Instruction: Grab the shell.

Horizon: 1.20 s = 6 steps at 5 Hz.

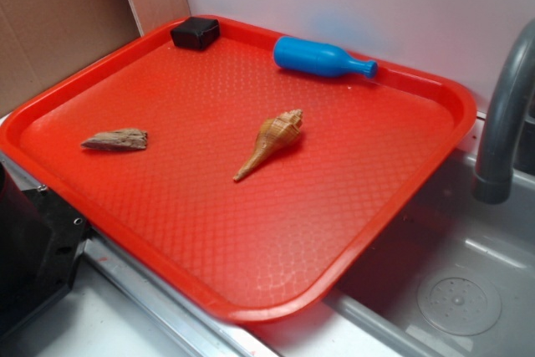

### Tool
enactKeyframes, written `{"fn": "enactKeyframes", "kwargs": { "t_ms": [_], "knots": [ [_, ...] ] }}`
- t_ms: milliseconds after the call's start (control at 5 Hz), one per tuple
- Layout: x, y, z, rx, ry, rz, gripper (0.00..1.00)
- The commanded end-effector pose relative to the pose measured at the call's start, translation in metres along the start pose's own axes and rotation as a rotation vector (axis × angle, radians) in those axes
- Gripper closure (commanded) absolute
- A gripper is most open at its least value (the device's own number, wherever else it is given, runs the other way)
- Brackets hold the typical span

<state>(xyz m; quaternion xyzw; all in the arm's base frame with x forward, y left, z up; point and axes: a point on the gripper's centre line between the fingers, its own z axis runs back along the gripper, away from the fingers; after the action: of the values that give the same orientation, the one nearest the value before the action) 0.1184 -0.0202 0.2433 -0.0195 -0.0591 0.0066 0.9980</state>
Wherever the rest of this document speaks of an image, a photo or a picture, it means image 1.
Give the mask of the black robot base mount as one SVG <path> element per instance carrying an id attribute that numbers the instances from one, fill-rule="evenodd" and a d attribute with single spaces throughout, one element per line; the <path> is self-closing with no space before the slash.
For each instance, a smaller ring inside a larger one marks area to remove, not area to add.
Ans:
<path id="1" fill-rule="evenodd" d="M 88 230 L 55 191 L 22 190 L 1 168 L 1 339 L 70 292 Z"/>

